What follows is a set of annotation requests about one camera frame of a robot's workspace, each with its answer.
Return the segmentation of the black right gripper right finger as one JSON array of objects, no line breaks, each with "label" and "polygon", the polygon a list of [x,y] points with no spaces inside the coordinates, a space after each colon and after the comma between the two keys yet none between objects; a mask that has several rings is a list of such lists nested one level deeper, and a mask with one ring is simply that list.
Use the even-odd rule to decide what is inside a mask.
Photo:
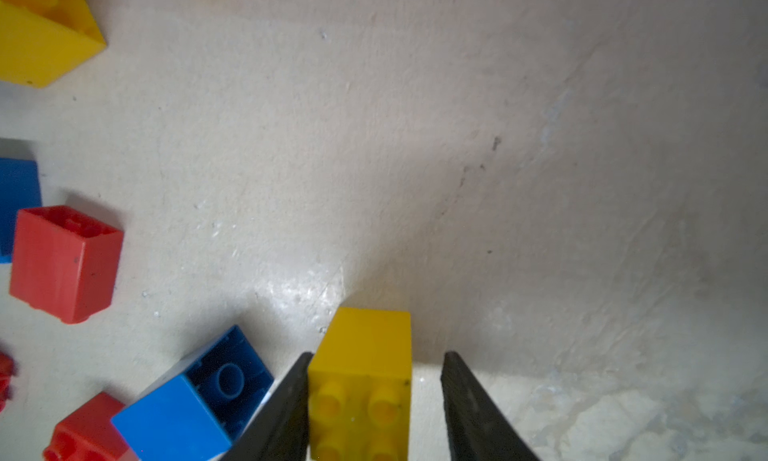
[{"label": "black right gripper right finger", "polygon": [[445,353],[440,380],[451,460],[538,461],[458,352]]}]

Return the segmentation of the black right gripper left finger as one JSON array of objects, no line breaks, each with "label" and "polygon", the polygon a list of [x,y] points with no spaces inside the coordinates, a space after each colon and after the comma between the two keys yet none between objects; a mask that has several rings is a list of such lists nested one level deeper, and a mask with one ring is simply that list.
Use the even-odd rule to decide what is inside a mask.
[{"label": "black right gripper left finger", "polygon": [[303,352],[237,442],[228,460],[306,460],[311,352]]}]

